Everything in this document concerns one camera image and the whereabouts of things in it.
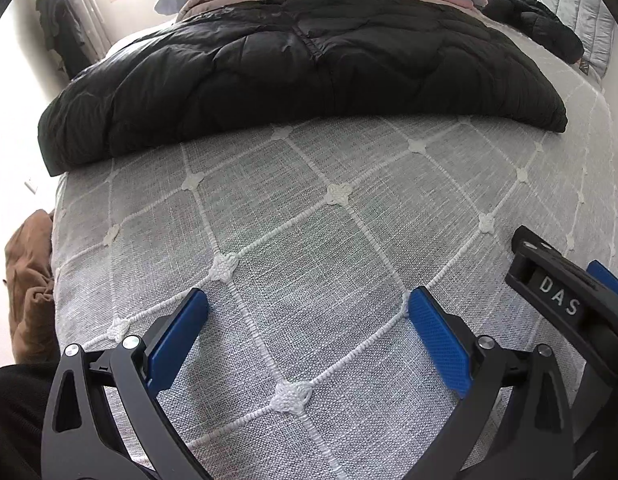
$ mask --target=metal screw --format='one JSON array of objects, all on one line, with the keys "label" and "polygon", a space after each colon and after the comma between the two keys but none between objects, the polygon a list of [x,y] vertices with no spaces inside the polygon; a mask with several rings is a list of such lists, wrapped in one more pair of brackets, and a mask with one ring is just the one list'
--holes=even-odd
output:
[{"label": "metal screw", "polygon": [[491,350],[496,345],[495,339],[488,335],[483,335],[478,339],[478,346],[485,350]]},{"label": "metal screw", "polygon": [[69,357],[76,355],[79,351],[80,347],[76,344],[69,345],[67,346],[67,348],[64,349],[64,353]]},{"label": "metal screw", "polygon": [[543,357],[551,357],[551,354],[553,354],[551,347],[545,344],[538,345],[538,352]]},{"label": "metal screw", "polygon": [[122,341],[122,346],[128,350],[137,347],[139,344],[140,338],[137,335],[130,335],[129,337],[125,337],[124,341]]}]

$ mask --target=black pants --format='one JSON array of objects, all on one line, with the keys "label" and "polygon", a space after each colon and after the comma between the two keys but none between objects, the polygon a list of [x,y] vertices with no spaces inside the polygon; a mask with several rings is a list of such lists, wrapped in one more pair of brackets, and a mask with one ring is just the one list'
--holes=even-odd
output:
[{"label": "black pants", "polygon": [[[42,423],[56,367],[0,368],[0,479],[40,480]],[[605,446],[577,480],[618,480],[618,413],[605,433]]]}]

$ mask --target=folded black jacket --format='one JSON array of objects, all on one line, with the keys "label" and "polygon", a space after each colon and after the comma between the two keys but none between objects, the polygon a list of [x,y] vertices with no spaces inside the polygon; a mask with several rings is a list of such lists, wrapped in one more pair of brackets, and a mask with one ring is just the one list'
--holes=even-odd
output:
[{"label": "folded black jacket", "polygon": [[554,56],[574,64],[585,53],[576,33],[537,0],[488,0],[485,16],[506,23],[541,44]]},{"label": "folded black jacket", "polygon": [[260,0],[205,12],[85,70],[49,105],[51,175],[153,146],[324,116],[482,114],[563,132],[508,37],[417,0]]}]

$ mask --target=person's leg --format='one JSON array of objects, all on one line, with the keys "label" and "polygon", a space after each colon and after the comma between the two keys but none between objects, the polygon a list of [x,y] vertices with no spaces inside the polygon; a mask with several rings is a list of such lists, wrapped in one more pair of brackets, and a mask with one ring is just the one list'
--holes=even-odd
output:
[{"label": "person's leg", "polygon": [[42,423],[57,363],[0,368],[0,478],[40,479]]}]

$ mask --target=white floor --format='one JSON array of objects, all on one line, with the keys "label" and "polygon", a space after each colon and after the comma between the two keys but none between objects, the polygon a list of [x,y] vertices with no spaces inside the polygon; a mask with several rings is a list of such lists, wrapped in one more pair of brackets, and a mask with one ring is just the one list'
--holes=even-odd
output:
[{"label": "white floor", "polygon": [[[30,0],[14,0],[0,20],[0,366],[11,364],[4,245],[38,208],[51,211],[57,178],[48,176],[38,148],[38,119],[64,86],[41,46]],[[24,185],[31,179],[38,191]]]}]

